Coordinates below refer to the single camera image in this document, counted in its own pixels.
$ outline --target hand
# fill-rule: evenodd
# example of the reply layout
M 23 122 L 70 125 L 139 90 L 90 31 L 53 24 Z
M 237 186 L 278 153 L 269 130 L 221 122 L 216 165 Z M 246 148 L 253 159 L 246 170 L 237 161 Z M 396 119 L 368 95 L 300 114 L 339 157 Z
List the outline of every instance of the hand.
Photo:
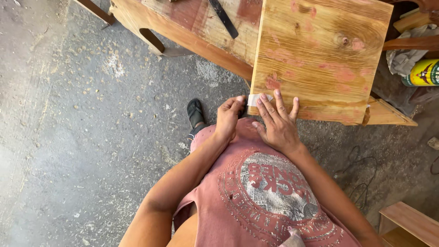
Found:
M 299 140 L 296 127 L 296 118 L 299 112 L 299 98 L 294 98 L 293 110 L 291 110 L 288 115 L 279 89 L 274 90 L 274 97 L 276 98 L 277 112 L 265 94 L 261 94 L 256 102 L 256 106 L 264 120 L 267 130 L 257 121 L 252 124 L 256 127 L 259 135 L 266 144 L 284 155 L 288 155 L 303 145 Z
M 236 135 L 238 113 L 244 109 L 245 96 L 237 96 L 226 100 L 218 108 L 215 134 L 221 139 L 230 142 Z

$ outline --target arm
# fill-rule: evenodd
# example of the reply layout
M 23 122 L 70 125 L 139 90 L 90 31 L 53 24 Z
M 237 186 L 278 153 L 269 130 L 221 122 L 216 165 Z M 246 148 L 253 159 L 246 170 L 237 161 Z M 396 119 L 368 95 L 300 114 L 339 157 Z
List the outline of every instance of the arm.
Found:
M 294 98 L 293 110 L 288 114 L 284 107 L 281 92 L 275 90 L 274 96 L 277 112 L 265 94 L 261 95 L 256 104 L 267 127 L 265 130 L 260 123 L 253 122 L 261 138 L 266 144 L 283 153 L 297 166 L 319 203 L 337 217 L 363 247 L 382 247 L 381 240 L 374 228 L 300 142 L 296 127 L 299 98 Z
M 193 153 L 170 169 L 151 188 L 139 206 L 119 247 L 166 246 L 178 204 L 193 190 L 235 137 L 238 111 L 244 97 L 228 99 L 218 108 L 215 133 Z

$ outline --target pink t-shirt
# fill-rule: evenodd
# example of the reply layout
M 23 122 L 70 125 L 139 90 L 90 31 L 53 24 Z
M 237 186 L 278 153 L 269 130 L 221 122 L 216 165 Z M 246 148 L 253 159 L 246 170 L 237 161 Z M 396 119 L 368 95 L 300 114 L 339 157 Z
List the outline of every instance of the pink t-shirt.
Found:
M 299 230 L 306 247 L 360 247 L 318 203 L 299 169 L 262 141 L 253 121 L 238 121 L 236 138 L 179 204 L 175 229 L 188 218 L 185 206 L 195 202 L 195 246 L 279 246 L 290 237 L 291 226 Z M 214 131 L 215 126 L 201 130 L 191 152 Z

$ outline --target sandal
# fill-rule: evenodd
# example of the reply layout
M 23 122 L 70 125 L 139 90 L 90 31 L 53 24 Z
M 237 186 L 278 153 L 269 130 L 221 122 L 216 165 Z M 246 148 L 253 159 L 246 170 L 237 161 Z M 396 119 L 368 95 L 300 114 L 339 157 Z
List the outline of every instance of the sandal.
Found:
M 204 121 L 203 112 L 201 111 L 201 102 L 194 98 L 187 104 L 187 114 L 189 116 L 189 121 L 191 122 L 192 128 Z

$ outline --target wooden plank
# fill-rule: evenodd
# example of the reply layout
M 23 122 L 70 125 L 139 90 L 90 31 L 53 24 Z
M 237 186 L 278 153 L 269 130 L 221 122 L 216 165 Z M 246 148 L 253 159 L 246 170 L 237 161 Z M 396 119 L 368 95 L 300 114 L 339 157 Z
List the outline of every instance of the wooden plank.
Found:
M 416 12 L 414 14 L 407 16 L 406 18 L 394 22 L 393 26 L 400 33 L 403 33 L 405 30 L 410 30 L 415 27 L 423 26 L 428 23 L 431 23 L 431 20 L 428 17 L 428 13 Z
M 394 39 L 385 42 L 383 46 L 383 51 L 403 49 L 439 51 L 439 35 L 419 38 Z
M 251 80 L 253 68 L 248 63 L 209 43 L 199 35 L 183 28 L 167 17 L 160 15 L 154 9 L 133 0 L 112 0 L 112 2 L 110 11 L 114 16 L 122 25 L 146 43 L 152 44 L 140 33 L 140 29 L 152 29 L 213 63 L 247 80 Z
M 171 26 L 178 26 L 193 33 L 209 46 L 216 46 L 224 52 L 253 67 L 259 32 L 262 0 L 221 0 L 221 6 L 236 27 L 239 35 L 232 39 L 208 0 L 124 0 L 141 3 L 140 9 L 149 9 L 164 17 Z M 161 27 L 145 27 L 162 33 Z M 183 45 L 185 36 L 172 40 Z
M 383 208 L 380 213 L 428 246 L 439 247 L 439 222 L 403 202 Z
M 280 88 L 288 111 L 300 98 L 299 118 L 361 123 L 392 8 L 376 0 L 265 0 L 250 93 Z
M 397 124 L 417 126 L 417 123 L 409 117 L 402 114 L 383 99 L 375 99 L 370 96 L 367 102 L 369 106 L 367 112 L 367 121 L 363 121 L 363 125 L 372 124 Z
M 383 240 L 392 247 L 428 247 L 424 242 L 411 235 L 401 227 L 397 227 L 382 236 Z
M 83 8 L 88 10 L 90 13 L 97 16 L 99 19 L 104 21 L 105 23 L 109 25 L 113 25 L 115 22 L 114 16 L 107 14 L 105 11 L 103 11 L 101 8 L 99 8 L 96 4 L 94 4 L 90 0 L 75 0 L 79 5 L 81 5 Z

